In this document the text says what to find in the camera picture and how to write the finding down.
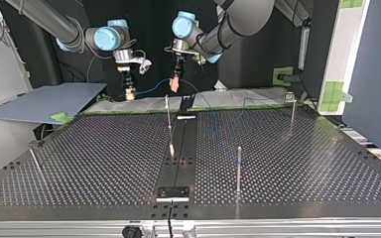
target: black perforated table surface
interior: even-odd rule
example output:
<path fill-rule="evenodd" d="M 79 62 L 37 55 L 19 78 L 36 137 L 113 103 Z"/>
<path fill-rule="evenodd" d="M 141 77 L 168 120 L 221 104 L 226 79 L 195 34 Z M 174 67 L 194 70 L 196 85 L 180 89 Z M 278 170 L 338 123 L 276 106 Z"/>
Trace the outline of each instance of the black perforated table surface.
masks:
<path fill-rule="evenodd" d="M 0 171 L 0 220 L 381 217 L 381 162 L 308 109 L 82 116 Z M 237 194 L 237 148 L 242 148 Z M 190 189 L 172 213 L 159 187 Z"/>

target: metal rod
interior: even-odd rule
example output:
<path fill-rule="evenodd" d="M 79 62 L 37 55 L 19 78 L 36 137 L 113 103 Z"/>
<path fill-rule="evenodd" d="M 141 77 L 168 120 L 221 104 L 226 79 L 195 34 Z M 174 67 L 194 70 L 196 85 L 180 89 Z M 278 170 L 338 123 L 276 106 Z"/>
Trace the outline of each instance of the metal rod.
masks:
<path fill-rule="evenodd" d="M 293 122 L 295 121 L 296 107 L 297 107 L 297 100 L 294 100 L 293 101 L 293 111 L 292 111 L 292 126 L 293 126 Z"/>
<path fill-rule="evenodd" d="M 166 95 L 166 109 L 167 109 L 167 119 L 168 119 L 168 128 L 169 128 L 169 135 L 170 135 L 170 154 L 172 156 L 175 155 L 175 147 L 173 146 L 173 132 L 172 132 L 172 120 L 170 118 L 170 99 L 169 95 Z"/>
<path fill-rule="evenodd" d="M 29 151 L 30 151 L 30 154 L 32 155 L 34 164 L 36 164 L 37 169 L 41 172 L 41 171 L 42 171 L 42 168 L 40 168 L 39 161 L 37 160 L 37 157 L 36 157 L 36 154 L 34 153 L 33 148 L 30 148 Z"/>
<path fill-rule="evenodd" d="M 78 28 L 46 0 L 6 0 L 14 8 L 65 44 L 78 39 Z"/>
<path fill-rule="evenodd" d="M 240 199 L 240 177 L 242 165 L 242 148 L 237 148 L 237 198 Z"/>

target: white cable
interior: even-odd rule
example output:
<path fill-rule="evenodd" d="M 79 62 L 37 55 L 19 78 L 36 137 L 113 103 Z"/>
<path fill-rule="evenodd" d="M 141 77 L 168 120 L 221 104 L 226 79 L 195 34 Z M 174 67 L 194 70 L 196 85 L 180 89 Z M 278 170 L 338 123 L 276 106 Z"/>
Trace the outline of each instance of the white cable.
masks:
<path fill-rule="evenodd" d="M 79 0 L 75 0 L 75 2 L 79 5 L 79 6 L 84 6 L 84 4 L 83 3 L 81 3 Z"/>
<path fill-rule="evenodd" d="M 142 53 L 142 57 L 144 58 L 144 60 L 147 59 L 147 54 L 143 50 L 136 50 L 135 52 Z"/>
<path fill-rule="evenodd" d="M 69 46 L 70 48 L 79 48 L 79 53 L 82 54 L 84 53 L 85 51 L 85 37 L 84 37 L 84 33 L 83 33 L 83 27 L 81 26 L 81 24 L 73 17 L 70 17 L 70 16 L 67 16 L 75 25 L 76 25 L 76 28 L 78 29 L 78 33 L 79 33 L 79 40 L 78 40 L 78 44 L 76 44 L 75 46 Z"/>
<path fill-rule="evenodd" d="M 20 14 L 20 15 L 23 15 L 24 3 L 25 2 L 26 2 L 26 0 L 21 0 L 20 9 L 18 10 L 18 14 Z"/>

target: black wall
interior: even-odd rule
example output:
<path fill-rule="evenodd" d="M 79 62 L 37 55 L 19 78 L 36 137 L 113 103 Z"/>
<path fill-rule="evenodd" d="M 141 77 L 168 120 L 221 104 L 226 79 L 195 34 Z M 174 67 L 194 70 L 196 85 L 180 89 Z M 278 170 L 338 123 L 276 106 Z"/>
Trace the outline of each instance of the black wall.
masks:
<path fill-rule="evenodd" d="M 219 77 L 229 88 L 272 86 L 276 67 L 297 67 L 301 29 L 278 9 L 256 35 L 243 38 L 226 51 L 219 63 Z"/>
<path fill-rule="evenodd" d="M 107 20 L 126 18 L 129 22 L 132 38 L 138 40 L 134 49 L 142 49 L 147 53 L 153 66 L 145 75 L 138 73 L 138 91 L 154 87 L 160 80 L 172 75 L 171 55 L 164 52 L 164 47 L 169 46 L 174 38 L 172 23 L 179 10 L 194 12 L 200 20 L 200 26 L 205 31 L 210 31 L 217 24 L 215 4 L 212 1 L 194 0 L 105 0 L 83 1 L 86 14 L 91 26 L 104 26 Z M 116 70 L 113 60 L 103 62 L 104 74 L 108 83 L 109 94 L 117 100 L 123 94 L 122 78 Z M 217 79 L 217 65 L 205 65 L 204 71 L 195 62 L 189 60 L 186 67 L 185 80 L 196 85 L 198 90 L 213 88 Z M 169 92 L 168 84 L 165 83 L 159 90 L 143 96 L 162 96 Z M 179 95 L 193 92 L 183 85 Z"/>

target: black curtain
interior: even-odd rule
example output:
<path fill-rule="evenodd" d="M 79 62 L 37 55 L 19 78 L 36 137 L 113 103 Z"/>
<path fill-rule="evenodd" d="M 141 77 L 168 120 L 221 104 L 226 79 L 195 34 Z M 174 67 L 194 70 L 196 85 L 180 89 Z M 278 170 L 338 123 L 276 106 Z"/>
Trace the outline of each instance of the black curtain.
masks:
<path fill-rule="evenodd" d="M 132 38 L 138 42 L 134 49 L 142 49 L 147 53 L 153 66 L 145 75 L 136 73 L 138 91 L 153 88 L 159 81 L 172 75 L 172 56 L 164 52 L 174 38 L 172 23 L 179 11 L 189 11 L 196 14 L 200 21 L 199 26 L 206 32 L 213 29 L 217 23 L 216 5 L 213 1 L 200 0 L 84 0 L 83 5 L 90 26 L 105 26 L 107 20 L 125 18 L 128 20 Z M 114 60 L 102 62 L 105 80 L 108 84 L 108 93 L 115 100 L 123 100 L 124 93 L 120 73 L 116 70 Z M 190 81 L 200 91 L 210 90 L 218 79 L 217 64 L 205 64 L 200 67 L 191 59 L 186 65 L 185 80 Z M 169 90 L 169 84 L 164 83 L 157 90 L 142 95 L 163 96 L 183 95 L 194 93 L 194 90 L 185 84 L 181 85 L 178 94 Z"/>

